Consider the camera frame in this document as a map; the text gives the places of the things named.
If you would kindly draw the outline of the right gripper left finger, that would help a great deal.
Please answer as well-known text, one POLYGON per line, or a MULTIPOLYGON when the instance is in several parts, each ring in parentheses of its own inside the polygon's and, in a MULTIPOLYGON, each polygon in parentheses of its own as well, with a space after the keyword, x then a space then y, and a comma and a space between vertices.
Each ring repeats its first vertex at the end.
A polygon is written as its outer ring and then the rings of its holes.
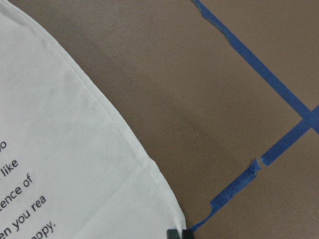
POLYGON ((179 239, 179 232, 177 229, 169 229, 166 232, 167 239, 179 239))

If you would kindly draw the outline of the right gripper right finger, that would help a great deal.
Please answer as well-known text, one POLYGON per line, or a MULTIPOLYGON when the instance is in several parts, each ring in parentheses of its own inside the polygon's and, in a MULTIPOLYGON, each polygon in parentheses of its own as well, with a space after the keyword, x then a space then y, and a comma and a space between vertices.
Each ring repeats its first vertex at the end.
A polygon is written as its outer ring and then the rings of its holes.
POLYGON ((182 239, 194 239, 194 232, 190 229, 182 230, 182 239))

